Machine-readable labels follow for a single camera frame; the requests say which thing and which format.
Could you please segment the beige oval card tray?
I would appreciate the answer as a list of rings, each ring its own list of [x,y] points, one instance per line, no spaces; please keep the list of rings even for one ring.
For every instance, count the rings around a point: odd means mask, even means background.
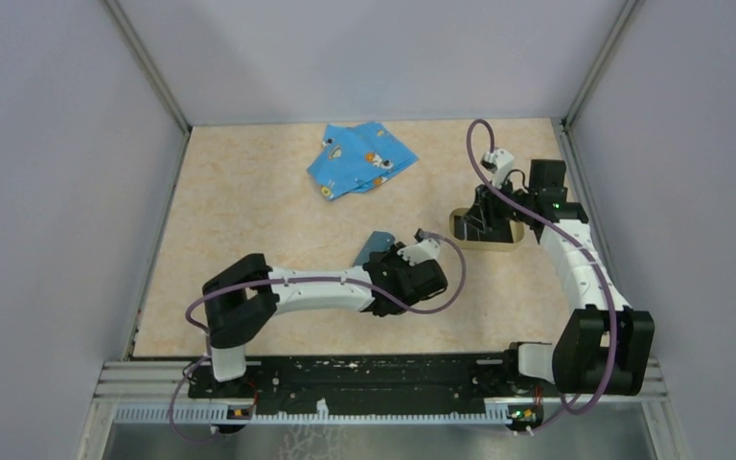
[[[459,222],[468,208],[454,209],[448,218],[449,231],[452,239],[463,250],[488,251],[488,252],[513,252],[524,240],[525,227],[520,222],[509,222],[511,241],[471,241],[466,236],[464,225]]]

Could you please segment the blue card holder wallet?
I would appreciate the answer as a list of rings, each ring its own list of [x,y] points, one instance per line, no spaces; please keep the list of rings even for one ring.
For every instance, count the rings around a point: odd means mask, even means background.
[[[396,238],[384,231],[373,231],[353,262],[353,266],[385,262],[396,251]]]

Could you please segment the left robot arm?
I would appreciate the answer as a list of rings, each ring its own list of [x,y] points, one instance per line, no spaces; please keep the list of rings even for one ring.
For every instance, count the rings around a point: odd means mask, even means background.
[[[434,240],[394,243],[362,264],[337,271],[297,271],[248,254],[202,287],[211,383],[227,397],[249,383],[245,346],[274,316],[317,310],[398,315],[449,286]]]

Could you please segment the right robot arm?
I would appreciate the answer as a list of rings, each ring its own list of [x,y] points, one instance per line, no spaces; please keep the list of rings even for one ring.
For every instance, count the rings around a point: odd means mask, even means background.
[[[510,179],[516,169],[510,152],[488,152],[480,165],[493,176],[476,188],[471,208],[456,219],[458,236],[502,242],[512,223],[522,223],[548,254],[570,309],[555,343],[516,344],[516,358],[501,369],[505,389],[525,395],[545,380],[568,394],[638,394],[655,322],[634,309],[610,279],[583,205],[568,198],[564,161],[532,161],[520,189]]]

